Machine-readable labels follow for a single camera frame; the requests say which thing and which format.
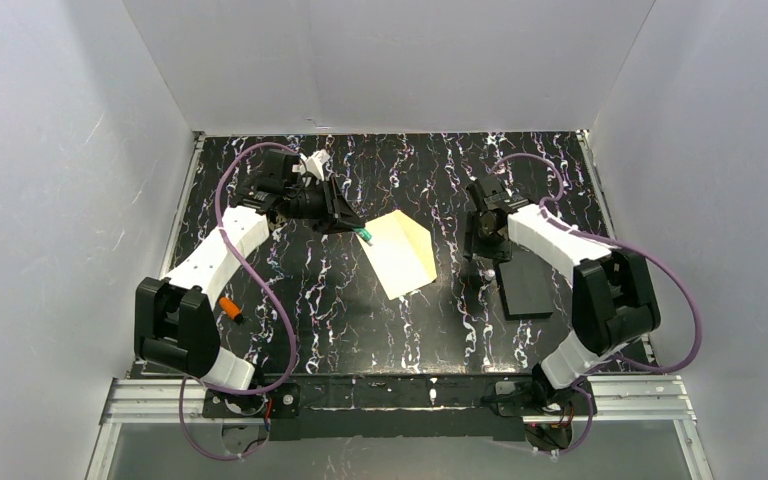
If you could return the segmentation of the green white glue stick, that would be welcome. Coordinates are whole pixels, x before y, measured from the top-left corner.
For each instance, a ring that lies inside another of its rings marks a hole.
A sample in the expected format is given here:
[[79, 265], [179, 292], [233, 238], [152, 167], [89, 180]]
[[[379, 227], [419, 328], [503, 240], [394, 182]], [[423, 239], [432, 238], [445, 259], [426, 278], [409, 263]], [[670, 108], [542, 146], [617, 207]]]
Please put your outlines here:
[[367, 231], [365, 228], [355, 228], [354, 233], [366, 244], [369, 246], [373, 245], [373, 237], [372, 234]]

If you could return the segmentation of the cream paper envelope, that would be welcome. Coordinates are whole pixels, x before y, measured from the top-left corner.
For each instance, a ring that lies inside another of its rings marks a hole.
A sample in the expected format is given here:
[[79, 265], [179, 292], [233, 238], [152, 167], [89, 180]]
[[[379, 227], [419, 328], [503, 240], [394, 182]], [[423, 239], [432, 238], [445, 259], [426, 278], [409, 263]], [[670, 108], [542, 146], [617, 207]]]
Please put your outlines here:
[[373, 245], [361, 246], [387, 298], [394, 300], [438, 277], [430, 231], [394, 210], [366, 223]]

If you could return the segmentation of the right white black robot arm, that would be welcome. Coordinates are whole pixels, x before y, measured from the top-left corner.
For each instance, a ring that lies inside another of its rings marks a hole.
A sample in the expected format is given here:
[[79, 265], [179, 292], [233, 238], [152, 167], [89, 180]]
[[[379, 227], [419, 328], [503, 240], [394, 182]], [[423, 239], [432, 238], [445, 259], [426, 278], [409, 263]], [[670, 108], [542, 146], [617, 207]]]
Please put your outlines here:
[[533, 367], [535, 395], [550, 398], [570, 389], [610, 355], [659, 327], [660, 310], [642, 255], [551, 222], [538, 205], [508, 194], [494, 177], [476, 180], [466, 191], [474, 208], [466, 217], [464, 256], [493, 262], [505, 306], [519, 291], [503, 272], [515, 246], [572, 284], [571, 331]]

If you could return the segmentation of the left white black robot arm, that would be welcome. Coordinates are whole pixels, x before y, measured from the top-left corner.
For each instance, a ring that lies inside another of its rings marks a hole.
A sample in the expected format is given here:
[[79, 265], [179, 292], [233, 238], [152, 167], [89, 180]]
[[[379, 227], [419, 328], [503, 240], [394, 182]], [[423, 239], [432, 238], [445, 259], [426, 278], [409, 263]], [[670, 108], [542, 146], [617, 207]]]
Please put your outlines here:
[[161, 278], [147, 277], [135, 295], [134, 352], [138, 359], [169, 368], [204, 385], [234, 395], [277, 388], [254, 388], [254, 365], [221, 344], [214, 309], [240, 319], [224, 297], [226, 285], [244, 269], [264, 290], [291, 342], [292, 322], [275, 293], [246, 258], [289, 220], [303, 220], [322, 234], [355, 234], [365, 221], [349, 205], [335, 178], [326, 171], [329, 154], [297, 153], [262, 142], [263, 160], [255, 173], [242, 176], [227, 199], [225, 174], [216, 190], [217, 225], [179, 265]]

